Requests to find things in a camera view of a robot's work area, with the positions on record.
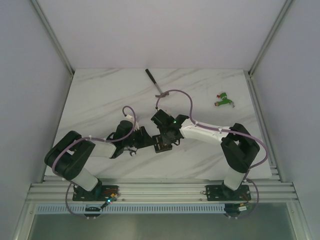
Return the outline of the black fuse box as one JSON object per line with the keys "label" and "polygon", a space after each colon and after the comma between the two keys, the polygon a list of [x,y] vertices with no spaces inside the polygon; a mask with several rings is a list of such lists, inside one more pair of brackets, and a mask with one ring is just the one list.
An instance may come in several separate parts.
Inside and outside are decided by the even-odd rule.
{"label": "black fuse box", "polygon": [[152,136],[152,140],[153,140],[154,150],[157,154],[170,151],[173,148],[171,144],[166,144],[163,141],[162,136],[160,134]]}

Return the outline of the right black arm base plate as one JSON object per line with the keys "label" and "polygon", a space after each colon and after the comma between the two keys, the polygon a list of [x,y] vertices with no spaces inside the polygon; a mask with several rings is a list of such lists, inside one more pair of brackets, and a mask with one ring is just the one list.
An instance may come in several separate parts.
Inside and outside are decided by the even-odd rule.
{"label": "right black arm base plate", "polygon": [[232,190],[222,184],[206,185],[204,195],[208,201],[250,201],[252,199],[248,185],[240,185]]}

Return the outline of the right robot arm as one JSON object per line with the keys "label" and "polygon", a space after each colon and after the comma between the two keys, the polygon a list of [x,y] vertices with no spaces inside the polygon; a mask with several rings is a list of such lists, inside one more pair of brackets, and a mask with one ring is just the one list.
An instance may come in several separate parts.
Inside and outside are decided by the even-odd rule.
{"label": "right robot arm", "polygon": [[232,127],[203,124],[190,116],[179,114],[176,118],[158,110],[151,121],[157,126],[162,142],[178,145],[181,139],[193,139],[208,144],[219,143],[229,166],[220,192],[229,201],[240,199],[240,187],[260,151],[257,140],[239,123]]}

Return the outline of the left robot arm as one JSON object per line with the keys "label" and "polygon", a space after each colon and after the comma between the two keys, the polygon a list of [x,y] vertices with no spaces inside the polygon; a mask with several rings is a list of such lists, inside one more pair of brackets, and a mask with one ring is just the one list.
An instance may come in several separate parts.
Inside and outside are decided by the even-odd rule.
{"label": "left robot arm", "polygon": [[97,201],[103,192],[100,180],[85,169],[89,157],[115,159],[125,150],[132,155],[155,144],[145,127],[133,129],[133,126],[131,121],[122,120],[106,139],[85,138],[72,130],[46,154],[44,163],[54,174],[84,189],[90,201]]}

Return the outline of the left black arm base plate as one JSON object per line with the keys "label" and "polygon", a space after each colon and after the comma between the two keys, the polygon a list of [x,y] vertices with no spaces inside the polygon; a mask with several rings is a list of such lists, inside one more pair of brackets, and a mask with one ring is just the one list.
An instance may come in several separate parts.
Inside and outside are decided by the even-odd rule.
{"label": "left black arm base plate", "polygon": [[74,187],[72,200],[75,202],[103,202],[110,199],[112,195],[117,195],[118,192],[117,185],[97,185],[91,191],[86,191],[82,187]]}

